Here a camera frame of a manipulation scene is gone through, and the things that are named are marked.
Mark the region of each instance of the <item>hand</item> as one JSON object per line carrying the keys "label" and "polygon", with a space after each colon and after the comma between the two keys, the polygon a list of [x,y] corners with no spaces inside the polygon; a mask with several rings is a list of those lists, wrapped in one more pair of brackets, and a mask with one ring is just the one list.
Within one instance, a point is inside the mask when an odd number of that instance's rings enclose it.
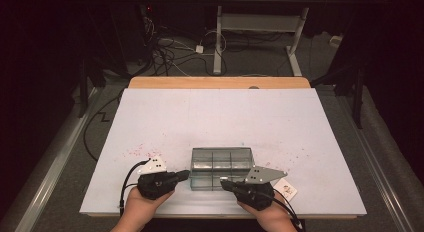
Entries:
{"label": "hand", "polygon": [[[275,193],[274,198],[284,203],[283,197]],[[275,202],[268,208],[257,211],[256,209],[237,201],[244,210],[254,215],[261,227],[268,232],[296,232],[287,211]]]}
{"label": "hand", "polygon": [[137,187],[128,194],[124,214],[112,232],[138,232],[153,218],[157,208],[165,202],[174,191],[162,195],[156,200],[149,200],[141,196]]}

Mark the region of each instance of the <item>dark background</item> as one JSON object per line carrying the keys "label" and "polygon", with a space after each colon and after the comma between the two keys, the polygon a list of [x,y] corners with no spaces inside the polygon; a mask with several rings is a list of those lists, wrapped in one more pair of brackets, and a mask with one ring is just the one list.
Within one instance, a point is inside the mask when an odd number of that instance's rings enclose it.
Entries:
{"label": "dark background", "polygon": [[[304,32],[345,32],[332,68],[352,58],[363,63],[365,84],[377,109],[424,181],[424,0],[390,1],[389,7],[361,7],[354,20],[350,9],[311,9]],[[97,69],[125,74],[125,61],[146,53],[134,49],[143,43],[137,9],[87,9],[65,0],[0,0],[2,217],[74,105],[71,94],[82,59],[95,58]],[[215,23],[210,7],[167,5],[155,10],[161,23],[194,37]],[[346,78],[335,83],[346,83]]]}

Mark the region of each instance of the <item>gray carpet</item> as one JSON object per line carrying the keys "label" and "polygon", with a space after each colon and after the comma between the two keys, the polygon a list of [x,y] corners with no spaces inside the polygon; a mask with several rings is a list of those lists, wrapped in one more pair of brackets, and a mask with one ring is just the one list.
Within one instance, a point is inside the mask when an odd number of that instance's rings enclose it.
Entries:
{"label": "gray carpet", "polygon": [[[330,36],[323,34],[313,40],[306,38],[301,40],[296,55],[302,73],[310,80],[325,74],[336,52],[336,49],[328,46],[329,38]],[[224,54],[227,69],[225,76],[246,74],[291,76],[287,57],[281,47],[281,45],[290,44],[290,39],[289,35],[283,35],[275,41],[261,41],[259,44],[251,44],[242,52],[231,52],[230,50],[235,51],[246,47],[245,42],[229,46],[227,53]],[[181,40],[185,44],[189,44],[190,47],[196,44],[189,40],[183,40],[183,38]],[[172,51],[174,51],[176,57],[189,53],[182,50]],[[179,69],[176,67],[170,68],[168,73],[174,76],[184,76],[182,70],[192,76],[206,76],[207,72],[211,72],[212,59],[207,56],[201,58],[205,60],[193,59],[187,61],[178,65]],[[174,63],[178,64],[183,61],[174,61]],[[129,64],[129,66],[132,71],[139,68],[135,64]],[[154,71],[150,70],[145,74],[153,73]],[[165,69],[160,68],[158,73],[165,73]],[[106,76],[108,85],[101,93],[93,111],[97,111],[98,108],[116,97],[125,86],[126,82],[113,74],[106,73]],[[317,90],[368,214],[354,220],[307,220],[307,231],[398,231],[375,178],[365,161],[363,147],[357,138],[355,128],[350,123],[350,118],[344,112],[340,98],[334,95],[331,86],[320,86]],[[97,115],[87,129],[87,145],[95,157],[99,156],[103,147],[117,106],[117,101],[106,106],[102,110],[102,112],[106,112],[103,122],[102,116]],[[422,218],[424,218],[424,211],[422,210],[424,207],[423,186],[414,176],[397,148],[366,90],[362,119],[364,127],[362,132],[375,151],[386,176],[395,188],[399,201],[405,208],[405,213],[410,218],[413,228],[415,231],[424,231],[422,221]],[[29,204],[31,195],[34,194],[37,182],[39,185],[43,174],[47,171],[46,167],[54,159],[53,155],[54,151],[46,152],[44,160],[40,162],[34,175],[28,181],[26,191],[21,192],[10,213],[2,221],[1,231],[14,231]],[[34,231],[108,231],[116,224],[118,218],[115,217],[92,218],[78,212],[94,169],[95,162],[88,155],[81,135],[53,194],[34,227]],[[240,231],[241,228],[243,228],[243,231],[261,231],[254,220],[169,219],[154,219],[146,227],[146,231]]]}

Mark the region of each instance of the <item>white tabletop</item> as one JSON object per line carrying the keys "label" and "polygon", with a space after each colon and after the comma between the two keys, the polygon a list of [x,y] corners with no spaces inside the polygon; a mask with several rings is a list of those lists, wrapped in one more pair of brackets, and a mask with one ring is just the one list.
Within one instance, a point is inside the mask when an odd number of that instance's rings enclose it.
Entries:
{"label": "white tabletop", "polygon": [[[314,89],[127,89],[80,212],[118,215],[134,164],[160,155],[169,172],[190,169],[194,147],[251,147],[256,165],[288,172],[300,218],[366,214]],[[191,191],[189,180],[156,216],[250,217],[232,193]]]}

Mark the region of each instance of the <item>white board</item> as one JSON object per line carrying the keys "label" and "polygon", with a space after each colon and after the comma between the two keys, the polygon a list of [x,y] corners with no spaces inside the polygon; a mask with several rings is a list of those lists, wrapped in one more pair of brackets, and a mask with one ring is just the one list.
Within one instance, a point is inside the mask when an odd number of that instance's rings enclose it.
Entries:
{"label": "white board", "polygon": [[[194,147],[251,147],[256,165],[288,172],[300,217],[366,214],[314,89],[125,90],[80,212],[118,214],[134,164],[160,155],[169,172],[190,169]],[[129,183],[137,179],[134,172]],[[187,180],[157,216],[247,213],[232,193],[191,191]]]}

